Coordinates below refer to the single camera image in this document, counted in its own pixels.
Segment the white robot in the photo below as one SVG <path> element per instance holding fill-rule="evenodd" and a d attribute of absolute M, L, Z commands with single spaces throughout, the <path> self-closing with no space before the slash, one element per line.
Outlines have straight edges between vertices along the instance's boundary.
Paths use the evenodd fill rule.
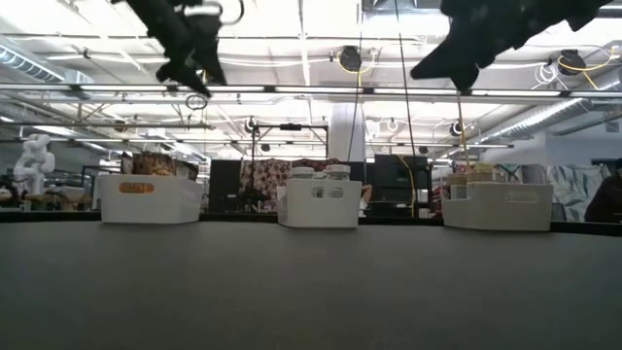
<path fill-rule="evenodd" d="M 54 155 L 48 152 L 50 136 L 32 134 L 23 143 L 21 157 L 13 170 L 19 193 L 42 194 L 47 173 L 54 171 Z"/>

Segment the white column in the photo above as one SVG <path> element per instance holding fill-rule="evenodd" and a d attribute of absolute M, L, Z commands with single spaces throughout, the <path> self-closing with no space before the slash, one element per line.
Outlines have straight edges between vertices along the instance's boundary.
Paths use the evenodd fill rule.
<path fill-rule="evenodd" d="M 356 108 L 354 103 L 335 103 L 328 119 L 328 157 L 341 161 L 364 161 L 365 158 L 365 120 L 363 105 Z"/>

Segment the white jar lid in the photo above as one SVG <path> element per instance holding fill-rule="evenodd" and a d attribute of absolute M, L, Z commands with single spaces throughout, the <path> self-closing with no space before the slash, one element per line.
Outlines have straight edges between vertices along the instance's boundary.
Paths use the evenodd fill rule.
<path fill-rule="evenodd" d="M 313 170 L 312 167 L 300 166 L 300 167 L 293 168 L 292 172 L 290 174 L 292 176 L 293 175 L 311 175 L 311 176 L 313 176 L 315 174 L 315 170 Z"/>
<path fill-rule="evenodd" d="M 327 166 L 326 173 L 346 173 L 350 174 L 350 165 L 334 164 Z"/>

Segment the orange label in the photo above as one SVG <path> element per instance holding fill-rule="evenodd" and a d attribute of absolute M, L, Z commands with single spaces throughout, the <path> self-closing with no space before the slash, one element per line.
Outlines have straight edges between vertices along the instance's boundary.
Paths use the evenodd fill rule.
<path fill-rule="evenodd" d="M 147 183 L 122 183 L 119 185 L 121 193 L 152 193 L 154 185 Z"/>

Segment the white plastic bin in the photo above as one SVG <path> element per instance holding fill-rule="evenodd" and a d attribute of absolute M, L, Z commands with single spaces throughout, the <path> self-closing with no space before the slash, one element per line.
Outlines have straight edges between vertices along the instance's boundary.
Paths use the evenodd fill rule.
<path fill-rule="evenodd" d="M 548 231 L 551 225 L 553 187 L 477 183 L 466 199 L 442 196 L 445 225 L 504 231 Z"/>
<path fill-rule="evenodd" d="M 201 186 L 174 176 L 101 175 L 101 219 L 116 224 L 198 221 Z"/>
<path fill-rule="evenodd" d="M 279 201 L 279 224 L 288 228 L 356 228 L 358 181 L 290 179 Z"/>

